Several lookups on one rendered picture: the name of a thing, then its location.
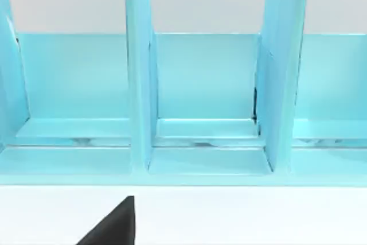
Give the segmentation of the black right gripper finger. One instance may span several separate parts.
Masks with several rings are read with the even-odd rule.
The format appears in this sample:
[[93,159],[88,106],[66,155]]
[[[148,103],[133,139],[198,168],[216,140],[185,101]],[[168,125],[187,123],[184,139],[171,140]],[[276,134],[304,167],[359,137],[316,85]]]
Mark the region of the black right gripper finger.
[[127,196],[76,245],[135,245],[134,199]]

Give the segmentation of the light blue rack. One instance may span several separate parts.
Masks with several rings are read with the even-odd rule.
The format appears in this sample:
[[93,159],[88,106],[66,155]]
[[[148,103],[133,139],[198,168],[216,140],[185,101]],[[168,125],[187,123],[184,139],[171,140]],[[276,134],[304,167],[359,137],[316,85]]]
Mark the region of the light blue rack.
[[367,188],[367,0],[0,0],[0,185]]

